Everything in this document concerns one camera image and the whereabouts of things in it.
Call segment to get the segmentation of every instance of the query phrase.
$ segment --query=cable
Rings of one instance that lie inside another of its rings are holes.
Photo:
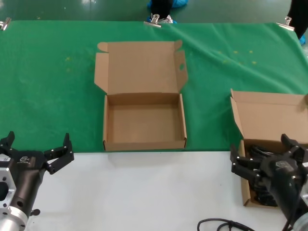
[[[229,226],[230,231],[233,227],[238,228],[239,230],[242,230],[242,231],[254,231],[252,228],[245,226],[241,223],[238,223],[232,220],[221,219],[221,218],[208,218],[208,219],[199,221],[197,225],[197,231],[200,231],[200,225],[202,223],[208,222],[208,221],[224,221],[225,222],[218,226],[217,231],[219,231],[222,227],[227,226],[227,225]]]
[[[298,188],[298,190],[297,190],[298,192],[297,192],[297,200],[296,200],[296,203],[294,204],[292,213],[291,213],[290,217],[288,218],[286,224],[284,225],[284,228],[282,229],[282,231],[288,231],[288,230],[289,230],[289,225],[290,225],[291,220],[293,219],[293,217],[294,217],[294,215],[295,215],[295,213],[296,213],[296,210],[297,210],[297,208],[298,208],[298,204],[299,204],[299,202],[300,202],[300,200],[301,200],[300,192],[302,191],[303,184],[304,184],[304,182],[302,182],[302,184],[299,186],[299,188]]]
[[[255,145],[252,145],[249,148],[249,154],[252,158],[257,159],[265,159],[271,156],[279,155],[273,152],[269,152],[265,148]],[[277,207],[276,201],[274,200],[273,196],[268,192],[265,185],[262,185],[262,182],[259,182],[259,184],[252,184],[251,182],[249,182],[249,186],[250,189],[256,193],[256,201],[265,206]]]
[[[217,230],[216,231],[220,231],[220,229],[224,226],[227,226],[229,225],[227,222],[226,223],[222,223],[221,225],[218,226]]]

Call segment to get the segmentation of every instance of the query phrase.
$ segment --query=metal cylinder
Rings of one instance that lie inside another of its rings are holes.
[[[293,225],[293,231],[308,231],[308,213],[302,215]]]
[[[28,217],[18,208],[8,207],[1,210],[0,231],[23,231],[26,228]]]
[[[2,216],[0,231],[19,231],[20,224],[12,217]]]

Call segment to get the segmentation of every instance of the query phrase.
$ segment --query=binder clip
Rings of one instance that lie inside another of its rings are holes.
[[[11,18],[6,18],[5,22],[0,22],[0,30],[5,30],[11,22]]]
[[[144,24],[155,26],[155,27],[162,27],[162,25],[158,24],[159,14],[154,14],[151,22],[144,21]]]
[[[285,19],[285,24],[281,24],[281,23],[277,23],[277,24],[284,29],[294,31],[294,27],[290,26],[290,22],[291,22],[292,18],[287,16],[284,19]]]

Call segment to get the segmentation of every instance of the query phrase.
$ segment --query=empty cardboard box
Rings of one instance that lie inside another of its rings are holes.
[[[244,92],[231,90],[234,120],[243,139],[239,155],[249,157],[249,147],[257,145],[276,153],[287,151],[281,135],[308,143],[308,110],[305,95]],[[242,180],[244,206],[268,207],[254,199],[249,183]]]
[[[107,151],[181,149],[187,69],[182,41],[101,42],[95,84],[104,90]]]

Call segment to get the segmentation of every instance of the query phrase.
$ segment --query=person's leg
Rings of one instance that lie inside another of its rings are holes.
[[[308,0],[292,0],[288,16],[292,18],[290,26],[300,39],[308,28]]]
[[[173,0],[152,0],[151,13],[159,14],[159,19],[167,18],[170,15]]]

